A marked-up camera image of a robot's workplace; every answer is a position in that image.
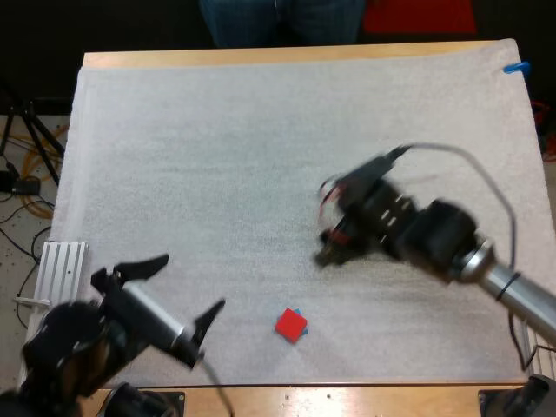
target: small block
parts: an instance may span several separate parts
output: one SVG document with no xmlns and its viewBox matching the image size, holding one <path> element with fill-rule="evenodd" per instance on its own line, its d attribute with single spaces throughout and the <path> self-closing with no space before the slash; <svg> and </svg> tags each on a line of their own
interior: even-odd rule
<svg viewBox="0 0 556 417">
<path fill-rule="evenodd" d="M 286 308 L 284 314 L 275 324 L 275 331 L 284 336 L 288 341 L 296 343 L 307 326 L 307 319 L 297 314 L 291 308 Z"/>
</svg>

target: white towel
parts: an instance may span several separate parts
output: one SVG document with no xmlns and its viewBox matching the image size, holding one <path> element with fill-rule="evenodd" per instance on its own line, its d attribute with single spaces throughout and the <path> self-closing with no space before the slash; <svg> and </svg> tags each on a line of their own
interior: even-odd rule
<svg viewBox="0 0 556 417">
<path fill-rule="evenodd" d="M 227 384 L 524 378 L 506 313 L 383 255 L 320 271 L 317 188 L 405 142 L 472 152 L 515 207 L 517 267 L 555 289 L 556 248 L 514 41 L 443 56 L 79 74 L 52 238 L 86 241 L 83 281 L 165 252 L 150 283 L 190 322 L 220 297 L 203 343 Z M 390 175 L 426 205 L 458 202 L 508 257 L 508 220 L 456 156 L 415 151 Z M 88 285 L 80 294 L 88 298 Z M 276 317 L 300 308 L 291 345 Z M 205 384 L 149 350 L 119 381 Z"/>
</svg>

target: wooden table edge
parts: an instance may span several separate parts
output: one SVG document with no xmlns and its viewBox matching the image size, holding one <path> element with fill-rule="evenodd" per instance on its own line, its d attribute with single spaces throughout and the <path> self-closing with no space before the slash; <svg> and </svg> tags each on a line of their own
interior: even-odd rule
<svg viewBox="0 0 556 417">
<path fill-rule="evenodd" d="M 87 52 L 86 68 L 155 68 L 245 63 L 300 63 L 342 59 L 427 56 L 470 50 L 493 41 L 380 43 L 370 45 L 253 48 L 241 50 L 147 50 Z"/>
<path fill-rule="evenodd" d="M 261 417 L 480 417 L 479 391 L 519 384 L 389 385 L 326 387 L 226 387 L 235 416 Z M 186 417 L 226 416 L 212 387 L 144 388 L 186 398 Z M 109 390 L 82 401 L 83 417 L 94 417 Z"/>
</svg>

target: silver cylindrical arm segment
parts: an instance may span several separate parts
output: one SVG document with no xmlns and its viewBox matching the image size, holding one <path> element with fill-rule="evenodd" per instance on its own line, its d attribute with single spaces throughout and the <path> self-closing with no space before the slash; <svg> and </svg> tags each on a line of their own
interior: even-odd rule
<svg viewBox="0 0 556 417">
<path fill-rule="evenodd" d="M 477 283 L 527 326 L 556 346 L 556 297 L 544 288 L 494 263 Z"/>
</svg>

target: person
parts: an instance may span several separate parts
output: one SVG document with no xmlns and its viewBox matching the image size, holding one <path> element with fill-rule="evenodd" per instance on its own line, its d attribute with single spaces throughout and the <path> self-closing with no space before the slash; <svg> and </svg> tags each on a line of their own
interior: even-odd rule
<svg viewBox="0 0 556 417">
<path fill-rule="evenodd" d="M 354 43 L 366 0 L 199 0 L 220 48 L 269 46 L 285 23 L 306 45 Z"/>
</svg>

